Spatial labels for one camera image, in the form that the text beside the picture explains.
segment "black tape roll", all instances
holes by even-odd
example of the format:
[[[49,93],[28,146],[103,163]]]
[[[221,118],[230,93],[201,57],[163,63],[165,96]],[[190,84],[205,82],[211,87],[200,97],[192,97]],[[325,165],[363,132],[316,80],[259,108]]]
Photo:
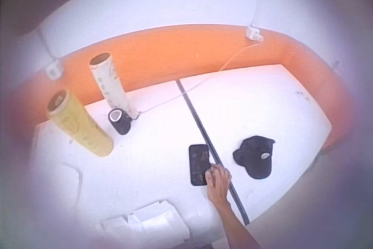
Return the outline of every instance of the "black tape roll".
[[[108,114],[109,122],[120,135],[125,135],[131,128],[132,118],[122,109],[116,108]]]

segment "baseball cap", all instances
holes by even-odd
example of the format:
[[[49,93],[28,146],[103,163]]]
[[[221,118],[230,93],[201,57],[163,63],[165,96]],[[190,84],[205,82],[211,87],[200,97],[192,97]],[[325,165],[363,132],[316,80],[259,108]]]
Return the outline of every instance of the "baseball cap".
[[[272,149],[274,140],[252,136],[243,140],[239,149],[233,152],[234,161],[246,168],[254,179],[267,178],[272,172]]]

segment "orange wall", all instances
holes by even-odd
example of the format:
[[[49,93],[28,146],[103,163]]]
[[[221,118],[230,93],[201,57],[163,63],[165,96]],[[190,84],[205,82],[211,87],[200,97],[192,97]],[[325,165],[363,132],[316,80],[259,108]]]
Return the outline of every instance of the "orange wall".
[[[70,89],[83,104],[103,97],[89,70],[91,58],[110,52],[126,91],[202,73],[214,72],[237,51],[254,44],[245,27],[196,24],[138,31],[111,38],[62,58],[64,75],[50,81],[40,71],[7,99],[16,135],[30,139],[36,124],[46,120],[51,96]],[[332,123],[326,146],[351,125],[349,95],[337,75],[309,48],[274,31],[263,30],[264,42],[240,54],[227,69],[283,64],[312,94]]]

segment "smartphone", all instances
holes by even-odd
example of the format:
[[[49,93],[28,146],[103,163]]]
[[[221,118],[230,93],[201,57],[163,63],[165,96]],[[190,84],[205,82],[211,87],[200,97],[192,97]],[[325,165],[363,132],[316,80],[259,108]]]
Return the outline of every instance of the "smartphone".
[[[211,168],[209,148],[205,144],[189,146],[189,167],[193,186],[207,185],[205,173]]]

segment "white table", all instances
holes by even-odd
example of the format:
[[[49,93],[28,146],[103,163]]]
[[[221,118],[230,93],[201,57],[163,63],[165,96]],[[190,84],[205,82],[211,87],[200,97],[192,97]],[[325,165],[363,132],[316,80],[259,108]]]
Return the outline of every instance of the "white table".
[[[210,74],[181,80],[190,89]],[[282,65],[234,69],[188,93],[251,221],[277,202],[312,163],[331,124],[302,84]],[[276,141],[272,173],[251,178],[233,151],[250,136]]]
[[[138,110],[145,111],[179,94],[176,83],[168,82],[130,92],[128,97]],[[188,148],[204,143],[204,139],[182,97],[141,115],[124,136],[108,122],[110,108],[105,100],[86,108],[114,139],[114,150],[109,156],[91,154],[48,121],[36,129],[31,158],[31,173],[47,173],[48,182],[58,176],[51,171],[57,163],[80,171],[77,213],[82,225],[93,227],[102,220],[167,200],[189,227],[188,245],[202,246],[223,236],[217,212],[207,200],[206,187],[190,183]],[[71,207],[67,206],[66,197],[73,197],[77,187],[76,178],[60,178],[57,189],[64,191],[56,201],[61,207]],[[241,219],[230,195],[228,200]]]

